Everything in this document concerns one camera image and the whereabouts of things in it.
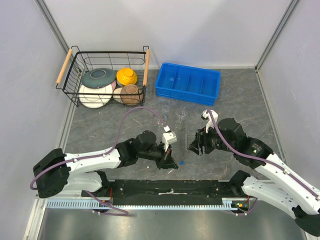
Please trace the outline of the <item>clear acrylic tube rack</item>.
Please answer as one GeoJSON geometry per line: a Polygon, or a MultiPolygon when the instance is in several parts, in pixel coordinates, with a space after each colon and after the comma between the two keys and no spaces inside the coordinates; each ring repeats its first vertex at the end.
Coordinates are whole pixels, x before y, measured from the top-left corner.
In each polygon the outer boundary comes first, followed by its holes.
{"type": "Polygon", "coordinates": [[[188,150],[188,146],[192,143],[195,137],[198,136],[197,133],[186,133],[185,134],[185,149],[188,150]]]}

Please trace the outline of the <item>blue capped test tube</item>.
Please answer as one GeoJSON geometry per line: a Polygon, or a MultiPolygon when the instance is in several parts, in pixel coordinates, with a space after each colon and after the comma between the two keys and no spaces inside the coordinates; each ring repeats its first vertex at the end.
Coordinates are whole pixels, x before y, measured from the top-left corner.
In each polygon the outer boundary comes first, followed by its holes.
{"type": "MultiPolygon", "coordinates": [[[[184,161],[180,161],[178,165],[181,166],[181,165],[183,165],[183,164],[184,164],[184,161]]],[[[171,169],[171,170],[168,172],[168,174],[170,174],[170,173],[173,172],[174,170],[175,170],[175,169],[171,169]]]]}

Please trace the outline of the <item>blue plastic divided bin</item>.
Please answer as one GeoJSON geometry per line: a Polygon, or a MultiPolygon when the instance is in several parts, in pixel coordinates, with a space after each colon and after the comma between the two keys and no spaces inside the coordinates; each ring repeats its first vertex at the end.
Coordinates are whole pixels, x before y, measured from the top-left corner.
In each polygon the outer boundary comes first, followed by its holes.
{"type": "Polygon", "coordinates": [[[156,95],[212,107],[218,98],[221,73],[164,62],[155,82],[156,95]]]}

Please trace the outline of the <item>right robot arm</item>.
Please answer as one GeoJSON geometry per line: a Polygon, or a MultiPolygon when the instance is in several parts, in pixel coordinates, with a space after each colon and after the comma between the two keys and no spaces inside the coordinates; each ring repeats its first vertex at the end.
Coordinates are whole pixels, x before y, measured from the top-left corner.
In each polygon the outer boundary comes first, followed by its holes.
{"type": "Polygon", "coordinates": [[[189,150],[197,155],[214,150],[233,153],[241,164],[272,180],[277,187],[267,186],[250,174],[238,171],[229,184],[235,197],[246,194],[262,200],[292,217],[305,232],[320,235],[320,190],[288,167],[263,141],[249,137],[234,118],[218,121],[217,116],[202,116],[207,121],[198,129],[189,150]]]}

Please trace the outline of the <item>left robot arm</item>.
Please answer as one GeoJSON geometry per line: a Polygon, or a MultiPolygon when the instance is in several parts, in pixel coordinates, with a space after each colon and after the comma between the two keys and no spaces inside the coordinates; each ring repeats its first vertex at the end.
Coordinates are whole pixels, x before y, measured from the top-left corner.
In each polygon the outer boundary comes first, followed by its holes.
{"type": "Polygon", "coordinates": [[[156,140],[152,131],[145,130],[135,138],[99,151],[75,154],[53,149],[33,167],[30,188],[42,199],[84,191],[104,197],[110,191],[105,169],[129,167],[139,159],[155,162],[158,169],[177,169],[171,148],[177,142],[176,134],[168,131],[159,144],[156,140]]]}

